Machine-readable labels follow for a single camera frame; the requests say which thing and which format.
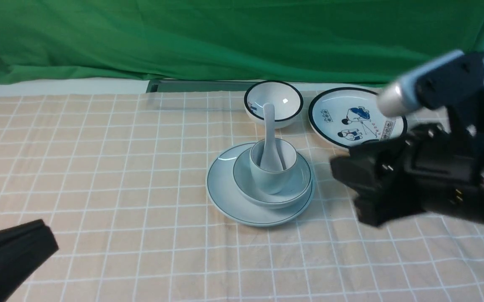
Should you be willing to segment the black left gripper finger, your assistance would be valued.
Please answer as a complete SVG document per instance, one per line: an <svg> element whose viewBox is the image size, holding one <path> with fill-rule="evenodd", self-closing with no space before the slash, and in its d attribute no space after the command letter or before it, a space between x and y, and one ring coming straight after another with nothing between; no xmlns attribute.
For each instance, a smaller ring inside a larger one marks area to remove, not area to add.
<svg viewBox="0 0 484 302"><path fill-rule="evenodd" d="M51 228L41 219L0 230L0 302L58 250Z"/></svg>

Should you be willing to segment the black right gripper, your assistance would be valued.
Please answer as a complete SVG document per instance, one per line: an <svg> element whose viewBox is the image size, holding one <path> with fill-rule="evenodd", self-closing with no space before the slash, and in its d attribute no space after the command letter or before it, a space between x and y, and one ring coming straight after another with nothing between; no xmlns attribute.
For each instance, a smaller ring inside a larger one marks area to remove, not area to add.
<svg viewBox="0 0 484 302"><path fill-rule="evenodd" d="M371 227L436 213L484 225L484 133L419 124L395 139L330 159L334 179L355 191L357 220Z"/></svg>

